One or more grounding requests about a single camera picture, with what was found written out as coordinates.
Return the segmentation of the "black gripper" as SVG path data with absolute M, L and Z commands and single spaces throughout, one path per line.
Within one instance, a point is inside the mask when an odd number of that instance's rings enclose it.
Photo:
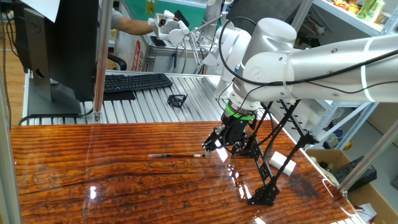
M 231 146 L 233 144 L 232 152 L 234 156 L 248 156 L 249 153 L 246 152 L 248 139 L 242 138 L 244 136 L 246 126 L 253 119 L 253 114 L 238 116 L 226 116 L 223 114 L 221 117 L 223 124 L 218 128 L 214 128 L 201 145 L 205 152 L 205 157 L 210 157 L 211 153 L 221 145 Z

